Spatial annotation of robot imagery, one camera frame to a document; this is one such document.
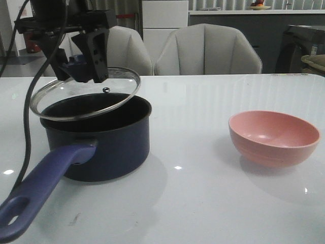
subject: pink bowl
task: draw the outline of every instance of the pink bowl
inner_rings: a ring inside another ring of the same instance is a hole
[[[230,136],[247,159],[286,167],[305,161],[315,150],[320,132],[312,124],[284,113],[246,111],[229,119]]]

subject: glossy tabletop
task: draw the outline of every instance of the glossy tabletop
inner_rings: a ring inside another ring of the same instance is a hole
[[[41,78],[38,88],[53,79]],[[0,79],[0,201],[23,161],[22,107],[30,81]],[[142,77],[138,95],[153,107],[143,165],[99,183],[62,178],[13,243],[325,242],[325,141],[302,164],[269,169],[244,159],[228,129],[231,115],[258,109],[298,116],[324,134],[323,77]],[[29,171],[49,151],[33,114],[30,126]]]

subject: pot handle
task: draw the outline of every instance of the pot handle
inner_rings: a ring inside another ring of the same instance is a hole
[[[21,236],[68,167],[87,162],[95,150],[95,146],[78,144],[59,147],[47,154],[0,206],[0,243]]]

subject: chair backrest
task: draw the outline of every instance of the chair backrest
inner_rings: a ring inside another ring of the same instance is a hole
[[[197,24],[173,31],[155,64],[156,75],[261,73],[262,62],[232,27]]]
[[[74,35],[74,33],[69,34],[71,55],[81,53],[71,40]],[[134,29],[122,26],[110,28],[107,44],[107,65],[129,68],[139,75],[153,75],[151,58],[139,33]]]

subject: bowl rim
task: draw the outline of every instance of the bowl rim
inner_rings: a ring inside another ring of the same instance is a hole
[[[314,128],[314,130],[318,133],[318,139],[310,144],[306,144],[306,145],[303,145],[303,146],[287,146],[287,147],[284,147],[284,146],[276,146],[276,145],[271,145],[271,144],[267,144],[267,143],[262,143],[262,142],[258,142],[258,141],[255,141],[255,140],[252,140],[252,139],[249,139],[247,137],[244,137],[242,136],[241,134],[239,134],[236,130],[234,130],[234,128],[231,126],[231,120],[240,115],[240,114],[243,114],[243,113],[250,113],[250,112],[268,112],[268,113],[277,113],[277,114],[282,114],[282,115],[286,115],[286,116],[289,116],[289,117],[293,117],[293,118],[296,118],[296,119],[299,119],[305,123],[307,123],[308,125],[310,125],[311,127]],[[302,119],[302,118],[299,118],[297,116],[293,116],[291,114],[288,114],[288,113],[282,113],[282,112],[277,112],[277,111],[272,111],[272,110],[246,110],[246,111],[242,111],[242,112],[239,112],[239,113],[236,113],[234,115],[232,115],[229,120],[228,120],[228,126],[230,128],[230,130],[232,130],[234,133],[236,133],[236,135],[240,136],[241,138],[244,138],[246,140],[249,140],[251,142],[254,142],[254,143],[257,143],[257,144],[260,144],[260,145],[265,145],[265,146],[270,146],[270,147],[275,147],[275,148],[282,148],[282,149],[291,149],[291,148],[304,148],[304,147],[310,147],[310,146],[313,146],[315,144],[318,144],[320,139],[321,139],[321,133],[319,131],[319,129],[314,126],[312,123]]]

